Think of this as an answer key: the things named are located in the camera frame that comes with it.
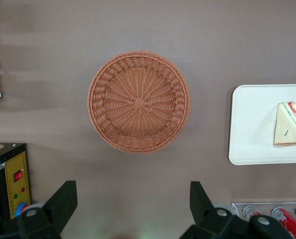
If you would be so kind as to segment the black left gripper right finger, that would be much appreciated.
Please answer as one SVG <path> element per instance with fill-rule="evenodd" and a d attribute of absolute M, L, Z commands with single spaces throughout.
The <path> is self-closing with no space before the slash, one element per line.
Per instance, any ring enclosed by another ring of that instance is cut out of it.
<path fill-rule="evenodd" d="M 290 239 L 276 219 L 253 216 L 245 221 L 223 207 L 215 207 L 198 181 L 190 182 L 190 211 L 194 224 L 182 239 Z"/>

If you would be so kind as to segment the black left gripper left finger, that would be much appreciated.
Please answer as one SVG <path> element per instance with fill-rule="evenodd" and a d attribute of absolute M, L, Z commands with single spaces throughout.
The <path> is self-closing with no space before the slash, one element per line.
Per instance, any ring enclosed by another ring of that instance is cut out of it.
<path fill-rule="evenodd" d="M 0 239 L 59 239 L 77 205 L 76 181 L 66 181 L 45 204 L 25 206 L 8 221 L 0 217 Z"/>

